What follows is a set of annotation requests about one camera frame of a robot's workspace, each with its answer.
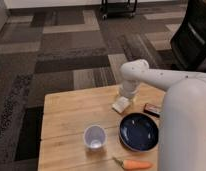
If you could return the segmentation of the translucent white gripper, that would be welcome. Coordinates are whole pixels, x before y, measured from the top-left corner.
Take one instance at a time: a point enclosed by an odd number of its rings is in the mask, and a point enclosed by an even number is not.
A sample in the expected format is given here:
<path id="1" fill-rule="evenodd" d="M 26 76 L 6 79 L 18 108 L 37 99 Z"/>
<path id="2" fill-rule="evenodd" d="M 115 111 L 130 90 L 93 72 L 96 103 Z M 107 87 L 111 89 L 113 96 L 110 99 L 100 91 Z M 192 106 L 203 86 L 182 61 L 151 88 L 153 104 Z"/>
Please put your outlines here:
<path id="1" fill-rule="evenodd" d="M 119 94 L 125 98 L 132 99 L 137 93 L 138 83 L 124 80 L 119 87 Z"/>

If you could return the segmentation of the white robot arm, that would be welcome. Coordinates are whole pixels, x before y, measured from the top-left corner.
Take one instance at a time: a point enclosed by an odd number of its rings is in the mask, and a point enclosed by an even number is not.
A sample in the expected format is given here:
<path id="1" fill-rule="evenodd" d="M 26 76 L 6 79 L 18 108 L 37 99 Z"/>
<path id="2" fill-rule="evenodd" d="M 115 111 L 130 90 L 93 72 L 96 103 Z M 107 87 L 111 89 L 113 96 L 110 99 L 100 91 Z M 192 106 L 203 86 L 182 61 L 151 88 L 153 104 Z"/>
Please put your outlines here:
<path id="1" fill-rule="evenodd" d="M 123 64 L 120 72 L 123 97 L 133 98 L 140 83 L 165 92 L 158 171 L 206 171 L 206 73 L 151 69 L 143 59 Z"/>

